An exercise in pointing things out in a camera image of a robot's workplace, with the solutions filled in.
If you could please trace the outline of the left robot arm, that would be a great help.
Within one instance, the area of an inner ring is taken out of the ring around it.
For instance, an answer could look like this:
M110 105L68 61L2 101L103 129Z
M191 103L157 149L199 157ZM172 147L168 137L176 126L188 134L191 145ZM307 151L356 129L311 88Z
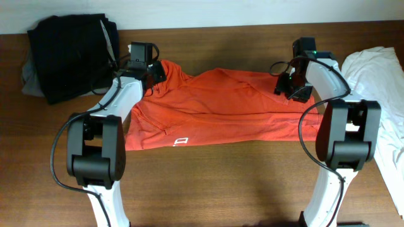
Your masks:
M167 79L160 61L120 69L104 97L84 116L70 118L67 172L88 194L98 226L130 226L121 196L126 166L122 123L156 84Z

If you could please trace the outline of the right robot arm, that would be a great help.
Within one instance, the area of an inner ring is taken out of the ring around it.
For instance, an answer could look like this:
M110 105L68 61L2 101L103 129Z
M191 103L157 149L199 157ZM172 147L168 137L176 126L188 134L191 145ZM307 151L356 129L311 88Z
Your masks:
M337 216L352 180L374 157L381 106L354 92L339 70L335 56L318 51L313 37L298 38L292 44L293 58L278 75L274 93L287 99L308 102L313 91L319 101L306 109L297 126L304 145L303 121L311 110L323 105L323 119L316 136L319 175L299 226L338 226Z

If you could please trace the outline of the red t-shirt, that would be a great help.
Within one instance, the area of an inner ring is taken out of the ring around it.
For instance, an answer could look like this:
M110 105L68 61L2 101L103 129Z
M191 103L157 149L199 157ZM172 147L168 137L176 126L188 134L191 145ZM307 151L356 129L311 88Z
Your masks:
M126 150L241 141L298 141L302 113L314 104L276 95L268 73L216 68L198 76L163 61L166 81L131 110Z

